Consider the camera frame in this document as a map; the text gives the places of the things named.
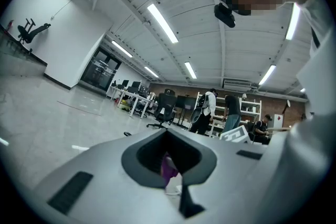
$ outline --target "glass door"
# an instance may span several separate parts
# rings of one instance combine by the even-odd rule
[[[120,65],[121,61],[102,48],[98,48],[86,67],[81,80],[107,91]]]

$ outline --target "fluorescent light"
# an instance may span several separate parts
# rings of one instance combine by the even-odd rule
[[[148,67],[145,67],[145,69],[147,69],[150,73],[152,73],[156,78],[158,78],[159,76],[157,74],[155,74],[152,70],[150,70]]]
[[[268,77],[273,73],[274,69],[276,68],[275,65],[271,65],[266,73],[266,75],[264,75],[263,79],[259,82],[259,85],[263,85],[265,83],[265,81],[268,79]]]
[[[190,64],[189,62],[185,62],[184,64],[185,64],[185,66],[187,67],[187,69],[188,69],[188,71],[189,71],[191,77],[192,77],[193,79],[197,79],[197,78],[196,78],[196,74],[195,74],[193,68],[191,67],[191,64]]]
[[[169,39],[171,40],[171,42],[172,43],[177,43],[178,42],[177,38],[175,37],[173,31],[170,29],[166,20],[163,18],[163,16],[159,12],[159,10],[156,8],[156,6],[154,4],[152,4],[147,9],[153,14],[153,16],[155,17],[157,22],[161,25],[162,29],[166,32],[166,34],[169,37]]]
[[[288,27],[287,34],[286,34],[286,39],[288,40],[292,40],[293,38],[296,25],[298,24],[299,15],[300,15],[300,8],[296,3],[294,3],[292,17],[290,19],[289,27]]]
[[[118,43],[116,43],[114,40],[112,41],[112,43],[118,48],[120,49],[124,54],[126,54],[128,57],[132,58],[133,56],[126,51],[123,47],[121,47]]]

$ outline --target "floor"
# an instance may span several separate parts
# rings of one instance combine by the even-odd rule
[[[0,152],[12,175],[30,189],[82,149],[123,138],[123,132],[144,131],[155,122],[153,117],[131,118],[82,87],[68,91],[45,78],[0,77],[0,138],[9,143],[0,143]],[[174,178],[167,192],[180,184],[181,177]],[[178,196],[170,200],[178,206]]]

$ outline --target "person sitting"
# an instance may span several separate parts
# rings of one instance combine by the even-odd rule
[[[267,131],[267,124],[272,121],[272,117],[266,114],[262,121],[257,121],[254,126],[254,134],[256,135],[254,142],[262,143],[263,145],[268,145],[270,138]]]

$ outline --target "white shelving unit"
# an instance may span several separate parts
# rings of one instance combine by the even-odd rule
[[[197,93],[195,108],[196,108],[198,99],[202,95],[203,94],[200,94],[199,92]],[[225,110],[224,104],[225,104],[225,98],[223,98],[223,97],[217,97],[216,98],[216,110],[224,111]],[[257,103],[257,102],[244,101],[244,100],[242,100],[242,98],[239,98],[239,104],[240,104],[240,112],[242,113],[242,115],[249,116],[249,117],[253,118],[251,120],[251,122],[261,120],[261,101],[259,103]],[[254,111],[241,110],[242,107],[255,108],[255,112]],[[212,124],[210,124],[211,131],[208,132],[209,136],[216,136],[216,135],[213,135],[213,131],[215,131],[219,134],[222,132],[222,130],[225,126],[225,122],[223,122],[222,119],[223,119],[223,116],[220,116],[220,115],[215,115],[214,116],[214,120],[213,120]],[[248,120],[240,121],[241,124],[247,124],[248,122],[249,122]]]

